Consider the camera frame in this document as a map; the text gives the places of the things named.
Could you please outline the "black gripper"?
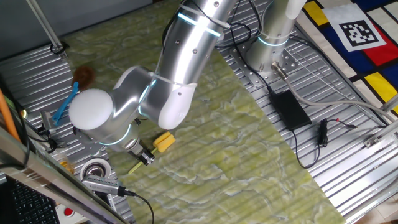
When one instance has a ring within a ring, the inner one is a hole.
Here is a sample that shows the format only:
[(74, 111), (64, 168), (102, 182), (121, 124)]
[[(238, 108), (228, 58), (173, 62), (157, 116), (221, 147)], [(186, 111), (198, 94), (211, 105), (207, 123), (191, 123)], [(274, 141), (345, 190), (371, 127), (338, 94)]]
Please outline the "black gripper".
[(147, 150), (147, 148), (143, 147), (139, 142), (136, 142), (135, 145), (130, 147), (127, 150), (127, 153), (135, 158), (139, 158), (139, 160), (147, 166), (149, 163), (153, 163), (155, 159), (155, 149)]

